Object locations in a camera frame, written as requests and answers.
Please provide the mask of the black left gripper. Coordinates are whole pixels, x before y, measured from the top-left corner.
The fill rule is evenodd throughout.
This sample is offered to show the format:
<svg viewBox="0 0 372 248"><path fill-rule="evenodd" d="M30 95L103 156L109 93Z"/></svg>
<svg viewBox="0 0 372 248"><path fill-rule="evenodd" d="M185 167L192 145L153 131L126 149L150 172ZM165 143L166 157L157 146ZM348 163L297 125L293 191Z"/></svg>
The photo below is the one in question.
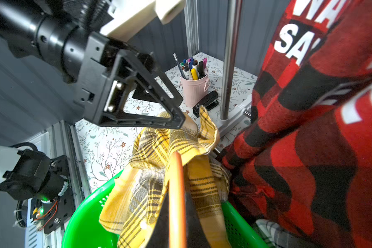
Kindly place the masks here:
<svg viewBox="0 0 372 248"><path fill-rule="evenodd" d="M127 113L129 95L159 104L168 117ZM186 120L182 95L151 55L97 32L87 40L74 99L84 119L100 127L180 129Z"/></svg>

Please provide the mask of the yellow plaid long-sleeve shirt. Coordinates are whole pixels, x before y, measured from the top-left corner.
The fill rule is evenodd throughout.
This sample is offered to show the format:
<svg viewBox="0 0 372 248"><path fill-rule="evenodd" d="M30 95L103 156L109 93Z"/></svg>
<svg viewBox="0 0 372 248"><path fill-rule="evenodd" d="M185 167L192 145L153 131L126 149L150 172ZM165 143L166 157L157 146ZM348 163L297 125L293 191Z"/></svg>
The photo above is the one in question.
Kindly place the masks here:
<svg viewBox="0 0 372 248"><path fill-rule="evenodd" d="M171 187L191 193L209 245L230 246L222 203L231 174L209 156L220 134L205 107L200 107L199 118L199 124L187 116L178 130L144 128L137 136L132 158L115 179L99 217L102 227L118 236L119 248L147 246Z"/></svg>

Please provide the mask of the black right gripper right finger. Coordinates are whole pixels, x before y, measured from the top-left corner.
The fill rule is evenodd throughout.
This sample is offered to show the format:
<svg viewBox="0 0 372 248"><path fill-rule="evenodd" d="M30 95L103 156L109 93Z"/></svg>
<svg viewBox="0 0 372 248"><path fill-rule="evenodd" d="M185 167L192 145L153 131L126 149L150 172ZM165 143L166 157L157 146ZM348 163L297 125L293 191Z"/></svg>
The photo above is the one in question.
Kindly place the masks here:
<svg viewBox="0 0 372 248"><path fill-rule="evenodd" d="M187 248L210 248L189 192L185 194Z"/></svg>

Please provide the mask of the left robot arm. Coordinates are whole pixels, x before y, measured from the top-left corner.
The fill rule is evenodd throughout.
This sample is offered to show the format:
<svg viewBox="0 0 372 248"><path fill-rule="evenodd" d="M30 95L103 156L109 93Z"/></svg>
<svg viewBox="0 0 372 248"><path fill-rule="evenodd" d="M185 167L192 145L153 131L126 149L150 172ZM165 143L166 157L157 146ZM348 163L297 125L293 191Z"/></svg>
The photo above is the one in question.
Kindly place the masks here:
<svg viewBox="0 0 372 248"><path fill-rule="evenodd" d="M181 94L128 39L183 1L0 1L0 191L88 195L69 125L180 129Z"/></svg>

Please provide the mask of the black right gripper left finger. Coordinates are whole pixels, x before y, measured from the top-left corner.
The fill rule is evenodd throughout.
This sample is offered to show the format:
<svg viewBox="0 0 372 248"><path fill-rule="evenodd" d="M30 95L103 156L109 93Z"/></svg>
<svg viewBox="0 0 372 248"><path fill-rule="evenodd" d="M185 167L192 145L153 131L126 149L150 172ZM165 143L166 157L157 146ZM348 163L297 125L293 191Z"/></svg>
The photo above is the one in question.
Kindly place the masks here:
<svg viewBox="0 0 372 248"><path fill-rule="evenodd" d="M153 233L146 248L168 248L169 247L169 197L165 195Z"/></svg>

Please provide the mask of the orange plastic hanger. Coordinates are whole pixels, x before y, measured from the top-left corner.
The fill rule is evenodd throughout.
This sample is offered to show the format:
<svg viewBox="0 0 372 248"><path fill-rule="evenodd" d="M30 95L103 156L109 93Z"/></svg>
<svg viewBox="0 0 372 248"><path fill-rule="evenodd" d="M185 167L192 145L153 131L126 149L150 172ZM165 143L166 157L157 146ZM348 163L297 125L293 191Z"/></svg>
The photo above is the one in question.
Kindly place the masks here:
<svg viewBox="0 0 372 248"><path fill-rule="evenodd" d="M174 152L170 159L168 196L169 196L169 247L186 248L186 204L184 167L181 155Z"/></svg>

